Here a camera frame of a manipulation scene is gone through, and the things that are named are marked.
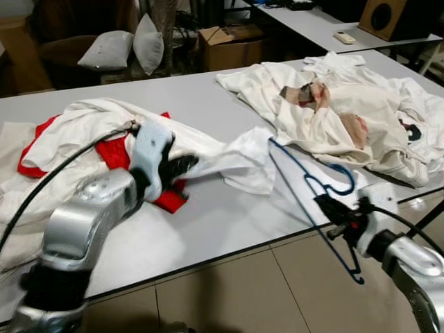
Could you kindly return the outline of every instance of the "gray table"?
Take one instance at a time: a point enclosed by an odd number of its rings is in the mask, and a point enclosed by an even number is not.
[[[387,78],[411,76],[428,92],[444,97],[444,89],[376,51],[359,52],[368,67]],[[288,62],[302,69],[302,60]],[[61,113],[80,99],[110,97],[134,103],[147,110],[169,112],[173,119],[228,142],[253,126],[268,126],[256,112],[235,95],[214,82],[215,73],[144,80],[98,87],[46,92],[0,99],[0,121],[41,123]],[[293,151],[302,163],[324,182],[345,187],[344,178],[304,153]],[[287,157],[274,153],[290,183],[318,224],[327,223],[301,172]],[[369,182],[385,182],[363,171]],[[443,178],[437,177],[422,189],[396,186],[399,200],[437,190]],[[89,297],[148,282],[156,277],[214,261],[257,246],[311,230],[312,225],[292,199],[282,179],[269,196],[253,196],[225,185],[219,176],[189,182],[189,202],[171,215],[149,204],[108,237],[94,270]],[[352,204],[356,196],[343,198]],[[17,288],[21,271],[0,283],[0,323],[10,319],[22,293]]]
[[[257,6],[257,8],[326,51],[334,51],[336,53],[388,49],[401,44],[417,44],[442,40],[441,37],[431,34],[428,38],[421,40],[387,42],[361,30],[358,28],[357,22],[343,23],[318,8],[297,11],[286,8],[265,8],[263,6]],[[337,31],[347,33],[355,38],[356,42],[352,45],[340,42],[334,37],[334,33]]]

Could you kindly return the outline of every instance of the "white towel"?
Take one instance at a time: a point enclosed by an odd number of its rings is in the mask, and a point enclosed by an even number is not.
[[[420,187],[428,173],[443,170],[444,99],[427,94],[411,78],[390,79],[362,67],[361,56],[328,53],[307,58],[303,72],[286,64],[265,62],[229,75],[216,75],[222,87],[235,92],[277,129],[282,144],[296,143],[324,162],[367,167]],[[330,91],[330,106],[314,112],[284,100],[283,87],[302,87],[315,77]],[[338,114],[360,116],[368,127],[368,142],[358,149]],[[399,112],[427,130],[423,143],[410,144]]]
[[[35,141],[24,158],[26,166],[50,171],[80,147],[132,119],[138,122],[156,121],[169,128],[176,136],[170,157],[183,153],[194,153],[200,157],[199,163],[182,178],[221,172],[227,184],[243,191],[253,194],[272,192],[275,168],[268,155],[268,139],[272,136],[268,130],[253,128],[233,142],[224,144],[174,120],[110,99],[80,101],[69,105]],[[17,126],[25,127],[26,131],[17,131]],[[9,175],[9,179],[0,184],[2,233],[19,205],[41,181],[14,171],[23,148],[33,138],[33,129],[32,124],[6,123],[0,136],[0,145],[8,148],[0,153],[0,176],[3,170]],[[27,137],[19,137],[20,140],[17,141],[19,133],[23,132],[28,133]],[[21,144],[12,146],[11,142]],[[129,152],[133,144],[133,140],[127,140]],[[19,220],[0,257],[0,270],[18,266],[36,256],[44,224],[54,209],[72,196],[80,180],[107,169],[105,162],[92,150],[61,171],[35,198]]]

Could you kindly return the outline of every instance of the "pile of clothes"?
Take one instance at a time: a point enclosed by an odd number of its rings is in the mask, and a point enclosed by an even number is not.
[[[305,68],[265,62],[216,76],[277,129],[279,143],[297,144],[335,162],[413,187],[443,170],[444,99],[413,79],[385,79],[360,55],[306,58]]]
[[[0,234],[25,197],[45,175],[88,145],[128,121],[154,121],[176,137],[169,157],[193,154],[199,157],[182,179],[219,172],[230,186],[252,194],[270,194],[275,168],[268,154],[273,134],[253,128],[228,144],[135,105],[111,99],[79,101],[38,126],[31,123],[5,123],[0,134]],[[40,249],[44,225],[52,212],[71,198],[78,183],[108,169],[130,166],[136,138],[122,135],[96,146],[62,170],[33,200],[20,218],[0,256],[0,274],[34,259]],[[155,202],[174,213],[186,202],[175,194],[164,193]]]

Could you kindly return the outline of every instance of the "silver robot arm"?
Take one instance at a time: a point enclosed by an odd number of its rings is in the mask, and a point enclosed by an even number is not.
[[[390,238],[388,234],[380,235],[376,242]],[[393,240],[382,258],[382,269],[410,302],[423,333],[444,333],[443,268],[440,255],[406,236]]]
[[[111,229],[137,208],[135,177],[115,169],[83,182],[46,225],[37,265],[8,332],[75,332],[92,269]]]
[[[169,160],[173,143],[166,128],[143,124],[129,171],[115,169],[81,182],[52,213],[37,264],[22,277],[26,295],[8,333],[68,333],[80,327],[89,279],[108,233],[198,162],[193,155]]]
[[[342,236],[350,250],[382,263],[382,269],[410,302],[422,333],[444,333],[444,258],[404,234],[391,231],[391,223],[372,209],[397,207],[388,185],[370,185],[359,191],[359,208],[351,210],[329,196],[315,199],[337,227],[327,236]]]

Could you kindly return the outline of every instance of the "red garment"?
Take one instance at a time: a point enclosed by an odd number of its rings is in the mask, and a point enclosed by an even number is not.
[[[161,115],[166,118],[171,118],[168,112],[162,113]],[[22,160],[27,152],[31,149],[35,140],[37,140],[37,138],[53,123],[54,119],[57,117],[58,116],[52,117],[48,119],[46,123],[38,125],[35,128],[35,139],[23,150],[19,164],[17,165],[17,172],[21,173],[22,175],[35,178],[41,178],[46,175],[46,172],[40,170],[39,168],[28,168],[23,166]],[[125,139],[126,136],[115,140],[101,142],[96,145],[97,153],[102,157],[103,161],[105,161],[110,170],[117,168],[128,170],[130,168],[130,157],[125,149]],[[183,192],[185,183],[185,180],[178,180],[174,184],[175,189],[164,191],[160,198],[154,202],[154,204],[163,210],[174,214],[187,202],[187,199],[180,194],[180,192]]]
[[[53,123],[53,121],[56,120],[56,118],[58,116],[59,115],[49,118],[46,121],[46,123],[42,123],[35,128],[35,139],[22,151],[22,156],[20,156],[19,164],[17,165],[17,172],[18,173],[21,173],[22,175],[29,176],[29,177],[34,177],[34,178],[41,178],[44,175],[46,175],[46,172],[40,170],[39,168],[28,168],[27,166],[24,166],[22,164],[22,161],[23,161],[24,157],[26,156],[26,154],[31,149],[31,147],[33,146],[35,140],[37,140],[37,138],[43,133],[43,131],[46,130],[49,127],[49,125],[51,125]]]

